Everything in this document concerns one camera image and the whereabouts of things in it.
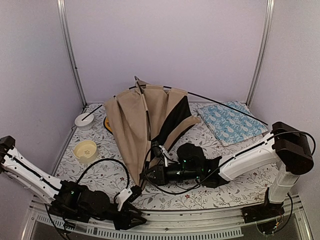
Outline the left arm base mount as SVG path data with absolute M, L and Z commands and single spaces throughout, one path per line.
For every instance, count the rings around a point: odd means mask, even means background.
M 90 217 L 81 213 L 81 212 L 72 212 L 70 210 L 66 210 L 61 208 L 60 206 L 50 205 L 48 207 L 48 212 L 52 215 L 61 217 L 67 220 L 74 220 L 77 222 L 88 223 Z

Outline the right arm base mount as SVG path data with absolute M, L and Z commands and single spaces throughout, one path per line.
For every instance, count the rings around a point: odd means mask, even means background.
M 281 216 L 285 213 L 283 203 L 271 203 L 269 200 L 269 187 L 265 191 L 264 202 L 257 205 L 243 207 L 241 214 L 245 223 L 262 221 Z

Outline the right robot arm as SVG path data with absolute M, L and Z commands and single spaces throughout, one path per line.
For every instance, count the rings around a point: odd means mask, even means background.
M 140 178 L 156 188 L 168 182 L 196 179 L 198 185 L 215 189 L 249 171 L 280 162 L 275 182 L 267 188 L 264 203 L 258 208 L 262 218 L 269 218 L 283 204 L 297 179 L 314 167 L 315 150 L 310 149 L 310 137 L 310 134 L 278 121 L 257 143 L 214 159 L 207 159 L 201 147 L 187 142 L 177 149 L 177 163 L 145 165 Z

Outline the beige pet tent fabric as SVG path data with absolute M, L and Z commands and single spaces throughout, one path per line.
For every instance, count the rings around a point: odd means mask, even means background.
M 187 91 L 140 80 L 151 125 L 151 144 L 155 141 L 170 151 L 175 143 L 201 119 L 191 113 Z M 141 173 L 148 150 L 146 112 L 139 88 L 135 85 L 104 103 L 106 116 L 123 162 L 133 182 L 142 184 Z M 147 162 L 154 166 L 154 154 Z

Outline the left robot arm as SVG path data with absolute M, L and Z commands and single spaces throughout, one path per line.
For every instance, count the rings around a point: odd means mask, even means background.
M 79 182 L 61 180 L 42 171 L 20 154 L 15 143 L 9 135 L 0 139 L 0 170 L 38 196 L 49 206 L 50 214 L 83 223 L 109 220 L 116 230 L 129 230 L 147 222 L 132 205 L 141 194 L 139 186 L 125 188 L 111 202 L 103 191 L 92 191 Z

